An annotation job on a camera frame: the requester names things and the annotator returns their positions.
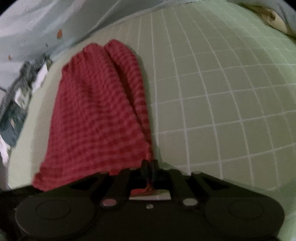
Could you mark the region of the dark blue plaid cloth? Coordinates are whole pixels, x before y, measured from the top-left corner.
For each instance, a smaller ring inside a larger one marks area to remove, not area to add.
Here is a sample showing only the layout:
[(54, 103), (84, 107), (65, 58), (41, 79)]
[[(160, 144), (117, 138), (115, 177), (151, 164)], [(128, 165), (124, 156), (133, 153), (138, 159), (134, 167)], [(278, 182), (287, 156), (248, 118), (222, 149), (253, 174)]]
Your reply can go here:
[(1, 101), (1, 137), (11, 147), (16, 145), (28, 114), (33, 95), (33, 83), (42, 67), (51, 64), (48, 55), (22, 65), (17, 79), (9, 87)]

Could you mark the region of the light blue printed bedsheet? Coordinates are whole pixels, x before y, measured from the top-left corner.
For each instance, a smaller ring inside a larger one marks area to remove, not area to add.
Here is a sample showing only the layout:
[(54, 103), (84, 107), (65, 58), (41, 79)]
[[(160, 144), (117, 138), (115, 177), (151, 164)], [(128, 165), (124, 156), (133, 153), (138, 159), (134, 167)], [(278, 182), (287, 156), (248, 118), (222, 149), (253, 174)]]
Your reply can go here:
[(193, 19), (207, 38), (214, 37), (214, 24), (220, 33), (217, 5), (226, 5), (234, 15), (235, 28), (251, 30), (253, 37), (269, 40), (267, 49), (284, 49), (285, 61), (278, 63), (281, 73), (295, 74), (295, 44), (282, 44), (283, 34), (264, 27), (259, 20), (247, 20), (244, 6), (263, 6), (274, 10), (286, 23), (295, 25), (295, 11), (284, 1), (1, 1), (1, 94), (5, 94), (20, 74), (22, 65), (43, 54), (56, 60), (67, 49), (95, 33), (102, 41), (112, 38), (126, 42), (140, 55), (144, 78), (156, 78), (156, 66), (166, 61), (165, 43), (160, 29), (176, 30), (168, 11)]

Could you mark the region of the red checked cloth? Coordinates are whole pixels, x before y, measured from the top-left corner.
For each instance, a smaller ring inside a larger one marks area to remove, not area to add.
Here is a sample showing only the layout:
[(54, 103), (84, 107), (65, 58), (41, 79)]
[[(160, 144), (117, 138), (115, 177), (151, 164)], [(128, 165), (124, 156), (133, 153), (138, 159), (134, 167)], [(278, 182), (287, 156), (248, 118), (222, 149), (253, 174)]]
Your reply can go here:
[(62, 68), (47, 151), (32, 185), (49, 191), (153, 159), (137, 57), (122, 42), (91, 43)]

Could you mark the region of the green grid cutting mat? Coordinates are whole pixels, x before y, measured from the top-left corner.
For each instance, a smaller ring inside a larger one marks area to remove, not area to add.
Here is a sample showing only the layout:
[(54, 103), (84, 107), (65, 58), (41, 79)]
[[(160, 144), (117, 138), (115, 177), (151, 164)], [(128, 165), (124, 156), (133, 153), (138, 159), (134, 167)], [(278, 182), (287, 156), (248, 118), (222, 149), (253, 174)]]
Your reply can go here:
[(280, 240), (295, 240), (295, 39), (227, 1), (148, 13), (65, 52), (32, 98), (9, 186), (30, 184), (43, 161), (62, 67), (111, 39), (138, 54), (157, 159), (271, 195), (286, 214)]

